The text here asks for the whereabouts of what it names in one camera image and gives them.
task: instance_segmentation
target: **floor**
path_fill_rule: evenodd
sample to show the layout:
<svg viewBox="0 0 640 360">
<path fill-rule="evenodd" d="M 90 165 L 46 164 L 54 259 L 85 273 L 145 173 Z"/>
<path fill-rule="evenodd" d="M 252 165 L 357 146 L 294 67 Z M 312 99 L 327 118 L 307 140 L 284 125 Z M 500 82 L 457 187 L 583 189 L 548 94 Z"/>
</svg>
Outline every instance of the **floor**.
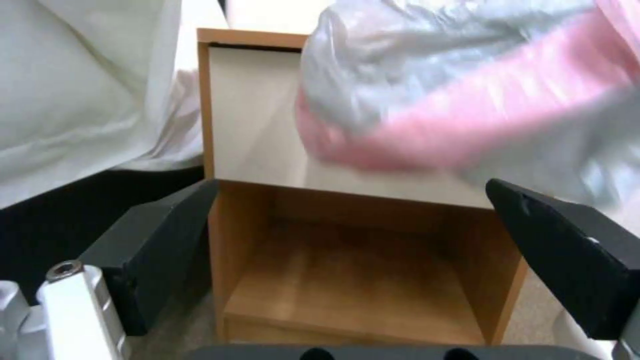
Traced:
<svg viewBox="0 0 640 360">
<path fill-rule="evenodd" d="M 169 301 L 158 325 L 144 338 L 131 338 L 133 360 L 180 359 L 186 352 L 214 341 L 214 319 L 207 265 L 201 262 L 182 291 Z M 529 272 L 511 317 L 504 343 L 551 344 L 551 325 L 560 304 Z"/>
</svg>

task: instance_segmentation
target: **white cloth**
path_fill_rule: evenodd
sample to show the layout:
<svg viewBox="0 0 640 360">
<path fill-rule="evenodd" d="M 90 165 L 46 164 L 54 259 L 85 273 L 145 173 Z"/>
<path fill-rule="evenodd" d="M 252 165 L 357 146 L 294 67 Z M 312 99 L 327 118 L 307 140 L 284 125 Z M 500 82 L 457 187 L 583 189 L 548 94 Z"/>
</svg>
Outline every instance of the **white cloth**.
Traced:
<svg viewBox="0 0 640 360">
<path fill-rule="evenodd" d="M 182 0 L 169 119 L 147 154 L 118 168 L 176 170 L 202 164 L 202 116 L 198 77 L 197 28 L 228 28 L 217 0 Z"/>
<path fill-rule="evenodd" d="M 185 4 L 214 5 L 226 26 L 215 1 Z M 125 163 L 197 162 L 196 38 L 192 30 L 192 58 L 176 61 L 189 63 L 186 74 L 176 70 L 180 8 L 180 0 L 0 1 L 0 208 Z"/>
</svg>

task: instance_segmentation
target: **open wooden box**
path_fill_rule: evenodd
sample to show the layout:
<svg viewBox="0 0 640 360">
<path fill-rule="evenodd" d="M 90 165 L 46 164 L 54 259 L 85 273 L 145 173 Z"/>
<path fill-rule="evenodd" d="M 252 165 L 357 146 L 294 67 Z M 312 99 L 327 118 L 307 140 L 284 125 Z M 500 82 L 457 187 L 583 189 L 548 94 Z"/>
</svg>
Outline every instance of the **open wooden box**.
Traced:
<svg viewBox="0 0 640 360">
<path fill-rule="evenodd" d="M 484 195 L 314 163 L 281 106 L 305 37 L 198 38 L 219 339 L 499 344 L 527 267 Z"/>
</svg>

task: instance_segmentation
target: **clear plastic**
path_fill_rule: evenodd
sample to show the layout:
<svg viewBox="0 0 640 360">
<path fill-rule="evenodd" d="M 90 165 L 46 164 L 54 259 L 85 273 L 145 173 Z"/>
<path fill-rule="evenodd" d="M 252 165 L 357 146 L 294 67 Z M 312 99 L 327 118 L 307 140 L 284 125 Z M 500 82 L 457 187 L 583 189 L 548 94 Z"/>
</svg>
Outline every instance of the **clear plastic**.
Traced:
<svg viewBox="0 0 640 360">
<path fill-rule="evenodd" d="M 338 2 L 303 52 L 298 130 L 311 155 L 359 170 L 621 200 L 640 184 L 638 112 L 620 100 L 640 79 L 638 24 L 627 0 Z"/>
</svg>

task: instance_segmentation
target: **black strip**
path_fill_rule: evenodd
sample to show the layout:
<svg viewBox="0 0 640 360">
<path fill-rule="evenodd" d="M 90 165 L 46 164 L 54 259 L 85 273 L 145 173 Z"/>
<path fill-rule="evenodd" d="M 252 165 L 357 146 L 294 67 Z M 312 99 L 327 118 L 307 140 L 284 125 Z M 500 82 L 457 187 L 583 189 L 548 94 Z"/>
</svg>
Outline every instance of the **black strip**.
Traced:
<svg viewBox="0 0 640 360">
<path fill-rule="evenodd" d="M 211 47 L 220 47 L 223 49 L 239 49 L 239 50 L 261 50 L 275 51 L 277 53 L 302 53 L 302 49 L 297 47 L 279 47 L 279 46 L 263 46 L 263 45 L 241 45 L 241 44 L 222 44 L 219 42 L 209 43 Z"/>
</svg>

